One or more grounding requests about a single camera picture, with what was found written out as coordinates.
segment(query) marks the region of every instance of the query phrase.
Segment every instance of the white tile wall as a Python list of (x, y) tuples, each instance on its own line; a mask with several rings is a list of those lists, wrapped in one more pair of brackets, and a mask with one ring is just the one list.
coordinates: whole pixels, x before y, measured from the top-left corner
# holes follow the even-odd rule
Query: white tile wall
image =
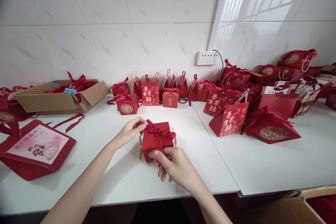
[[(196, 66), (205, 50), (217, 0), (1, 0), (0, 86), (52, 78), (105, 80), (134, 72), (162, 83), (167, 69), (214, 79), (221, 64)], [(283, 53), (315, 48), (314, 65), (335, 61), (336, 0), (225, 0), (215, 49), (253, 68)]]

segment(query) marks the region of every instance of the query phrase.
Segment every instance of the open cardboard box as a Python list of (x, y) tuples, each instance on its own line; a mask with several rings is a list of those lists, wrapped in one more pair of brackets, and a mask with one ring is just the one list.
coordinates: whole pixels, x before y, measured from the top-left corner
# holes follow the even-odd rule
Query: open cardboard box
[(243, 210), (242, 223), (326, 224), (307, 200), (335, 194), (336, 186), (292, 191), (284, 198)]
[(95, 81), (96, 84), (78, 92), (82, 98), (81, 103), (78, 103), (74, 94), (44, 92), (44, 90), (53, 91), (61, 86), (69, 85), (72, 83), (71, 80), (44, 83), (21, 91), (14, 98), (27, 113), (36, 112), (38, 115), (86, 113), (110, 92), (104, 81), (88, 79), (85, 82), (87, 81)]

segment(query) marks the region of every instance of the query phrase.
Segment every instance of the cardboard box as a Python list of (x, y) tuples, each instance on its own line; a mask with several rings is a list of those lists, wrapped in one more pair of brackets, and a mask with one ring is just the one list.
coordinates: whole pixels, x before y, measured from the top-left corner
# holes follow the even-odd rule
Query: cardboard box
[(81, 103), (78, 103), (73, 94), (44, 92), (44, 90), (53, 91), (61, 86), (69, 85), (72, 83), (71, 80), (44, 83), (23, 90), (14, 97), (27, 113), (36, 112), (38, 115), (86, 113), (110, 92), (104, 81), (98, 82), (97, 79), (86, 80), (86, 82), (88, 81), (95, 81), (96, 84), (82, 92), (78, 92), (82, 98)]

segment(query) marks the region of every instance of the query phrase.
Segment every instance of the blue binder clip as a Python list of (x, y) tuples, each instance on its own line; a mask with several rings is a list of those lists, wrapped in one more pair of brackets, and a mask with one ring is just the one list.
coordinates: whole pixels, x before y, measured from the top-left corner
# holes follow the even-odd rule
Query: blue binder clip
[(69, 94), (73, 94), (73, 95), (77, 94), (77, 90), (74, 89), (74, 87), (75, 87), (74, 84), (70, 84), (70, 88), (66, 88), (64, 90), (64, 93), (69, 93)]

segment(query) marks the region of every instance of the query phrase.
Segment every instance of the hand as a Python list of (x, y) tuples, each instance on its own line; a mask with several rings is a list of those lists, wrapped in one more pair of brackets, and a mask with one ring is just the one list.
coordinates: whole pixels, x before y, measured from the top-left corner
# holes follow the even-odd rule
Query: hand
[(161, 163), (159, 173), (157, 174), (161, 178), (161, 181), (165, 181), (168, 173), (169, 182), (175, 181), (192, 195), (197, 190), (207, 187), (181, 148), (166, 147), (163, 152), (167, 157), (158, 150), (154, 153), (155, 160)]
[(141, 117), (137, 117), (127, 122), (121, 131), (112, 139), (111, 143), (116, 144), (117, 148), (120, 149), (146, 127), (146, 121)]

